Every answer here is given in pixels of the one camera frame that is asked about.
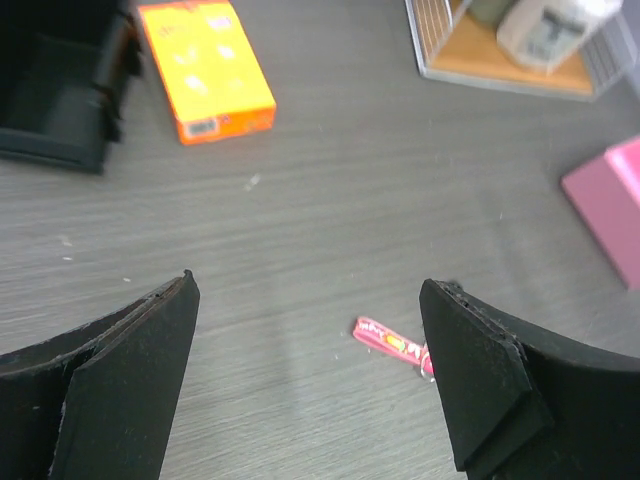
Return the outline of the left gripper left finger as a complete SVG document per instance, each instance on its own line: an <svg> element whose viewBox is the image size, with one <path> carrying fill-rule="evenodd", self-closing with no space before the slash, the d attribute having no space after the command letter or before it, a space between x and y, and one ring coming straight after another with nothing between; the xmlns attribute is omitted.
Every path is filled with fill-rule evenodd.
<svg viewBox="0 0 640 480"><path fill-rule="evenodd" d="M116 312L2 354L2 478L158 478L199 302L185 271Z"/></svg>

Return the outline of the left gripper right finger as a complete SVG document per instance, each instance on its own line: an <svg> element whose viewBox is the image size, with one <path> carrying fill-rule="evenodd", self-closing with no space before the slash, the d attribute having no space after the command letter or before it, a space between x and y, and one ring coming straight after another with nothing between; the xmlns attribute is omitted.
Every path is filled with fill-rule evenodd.
<svg viewBox="0 0 640 480"><path fill-rule="evenodd" d="M453 460L471 479L635 479L639 361L426 280L420 309Z"/></svg>

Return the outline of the pink strap keyring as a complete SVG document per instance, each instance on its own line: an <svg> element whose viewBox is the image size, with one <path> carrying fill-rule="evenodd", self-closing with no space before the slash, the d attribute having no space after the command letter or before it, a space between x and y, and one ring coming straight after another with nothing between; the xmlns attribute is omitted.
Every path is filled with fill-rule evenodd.
<svg viewBox="0 0 640 480"><path fill-rule="evenodd" d="M431 355L425 343L419 344L369 317L357 317L353 337L370 349L380 351L417 368L422 378L435 380Z"/></svg>

